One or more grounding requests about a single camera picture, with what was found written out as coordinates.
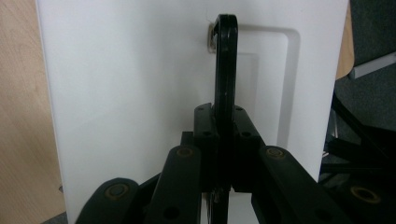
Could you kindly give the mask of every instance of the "black metal bracket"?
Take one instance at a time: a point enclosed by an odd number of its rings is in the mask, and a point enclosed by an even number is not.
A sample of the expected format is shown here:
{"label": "black metal bracket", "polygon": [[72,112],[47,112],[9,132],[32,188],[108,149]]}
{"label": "black metal bracket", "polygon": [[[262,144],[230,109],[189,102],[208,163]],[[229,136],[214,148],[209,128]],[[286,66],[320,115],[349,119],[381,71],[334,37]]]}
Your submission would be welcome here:
{"label": "black metal bracket", "polygon": [[205,193],[209,223],[223,224],[231,188],[252,193],[260,223],[351,223],[287,150],[264,144],[247,111],[234,105],[237,37],[236,17],[219,15],[214,105],[195,108],[193,132],[182,133],[163,172],[140,186],[106,182],[78,223],[200,223]]}
{"label": "black metal bracket", "polygon": [[339,174],[338,186],[328,189],[357,223],[390,223],[396,220],[396,132],[362,124],[334,94],[332,109],[361,138],[354,144],[335,138],[326,143],[331,155],[345,162],[323,162],[319,184]]}

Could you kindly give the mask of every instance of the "wooden table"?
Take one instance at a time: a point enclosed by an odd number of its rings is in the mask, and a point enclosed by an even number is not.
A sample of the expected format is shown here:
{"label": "wooden table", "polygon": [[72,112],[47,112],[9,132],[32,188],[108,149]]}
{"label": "wooden table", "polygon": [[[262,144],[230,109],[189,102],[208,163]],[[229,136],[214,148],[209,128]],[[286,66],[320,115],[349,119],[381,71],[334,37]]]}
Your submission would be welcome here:
{"label": "wooden table", "polygon": [[[0,3],[0,223],[64,212],[35,2]],[[337,78],[354,62],[350,9]]]}

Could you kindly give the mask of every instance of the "white board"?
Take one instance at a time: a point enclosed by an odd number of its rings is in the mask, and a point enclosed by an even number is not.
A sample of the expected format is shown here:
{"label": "white board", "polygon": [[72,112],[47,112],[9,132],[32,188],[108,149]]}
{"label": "white board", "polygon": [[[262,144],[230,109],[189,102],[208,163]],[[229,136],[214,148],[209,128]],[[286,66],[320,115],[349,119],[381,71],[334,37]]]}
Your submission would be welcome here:
{"label": "white board", "polygon": [[193,109],[213,102],[206,41],[220,13],[239,23],[236,103],[267,145],[318,178],[347,0],[42,0],[37,10],[70,223],[103,182],[158,174]]}

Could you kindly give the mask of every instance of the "screw hole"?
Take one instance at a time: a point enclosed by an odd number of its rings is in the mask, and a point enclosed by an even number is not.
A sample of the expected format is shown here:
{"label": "screw hole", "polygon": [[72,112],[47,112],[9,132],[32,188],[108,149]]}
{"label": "screw hole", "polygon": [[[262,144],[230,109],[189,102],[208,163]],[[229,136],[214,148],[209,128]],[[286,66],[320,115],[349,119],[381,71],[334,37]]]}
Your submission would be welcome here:
{"label": "screw hole", "polygon": [[248,133],[248,132],[242,132],[242,135],[243,135],[243,136],[245,136],[245,137],[249,137],[249,136],[251,136],[251,133]]}
{"label": "screw hole", "polygon": [[332,214],[329,212],[323,210],[323,209],[317,209],[315,210],[315,215],[322,221],[324,222],[331,222],[332,221]]}
{"label": "screw hole", "polygon": [[114,184],[106,189],[105,195],[108,199],[116,201],[126,195],[128,190],[129,188],[125,184]]}
{"label": "screw hole", "polygon": [[270,158],[273,158],[273,159],[285,158],[285,153],[283,153],[283,151],[278,148],[268,148],[266,150],[266,154],[267,154],[267,156],[269,156]]}
{"label": "screw hole", "polygon": [[181,148],[177,151],[177,155],[179,157],[190,157],[192,156],[193,151],[189,148]]}
{"label": "screw hole", "polygon": [[174,206],[167,207],[165,211],[163,211],[163,216],[168,220],[176,219],[180,215],[180,211]]}
{"label": "screw hole", "polygon": [[373,191],[363,188],[363,187],[358,187],[358,186],[353,186],[350,188],[350,191],[352,192],[352,194],[367,203],[380,203],[381,202],[381,198],[374,193]]}

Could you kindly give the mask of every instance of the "small metal fastener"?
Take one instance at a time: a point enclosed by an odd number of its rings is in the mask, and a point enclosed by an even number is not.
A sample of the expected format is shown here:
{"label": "small metal fastener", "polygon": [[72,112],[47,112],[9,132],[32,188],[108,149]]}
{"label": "small metal fastener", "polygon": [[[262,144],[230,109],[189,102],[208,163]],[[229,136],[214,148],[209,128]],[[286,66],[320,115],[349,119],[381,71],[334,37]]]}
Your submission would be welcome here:
{"label": "small metal fastener", "polygon": [[177,155],[179,157],[190,157],[192,156],[193,151],[190,148],[183,147],[177,151]]}
{"label": "small metal fastener", "polygon": [[281,151],[278,148],[268,148],[266,151],[266,154],[268,157],[274,158],[274,159],[283,159],[285,157],[285,153]]}
{"label": "small metal fastener", "polygon": [[207,50],[209,53],[216,53],[216,44],[217,44],[217,39],[213,35],[215,24],[210,23],[209,24],[209,30],[207,32]]}
{"label": "small metal fastener", "polygon": [[125,184],[115,184],[106,189],[105,195],[110,200],[118,200],[122,198],[128,190],[129,188]]}
{"label": "small metal fastener", "polygon": [[380,203],[381,197],[379,197],[375,192],[360,186],[352,186],[350,192],[356,198],[367,202],[367,203]]}

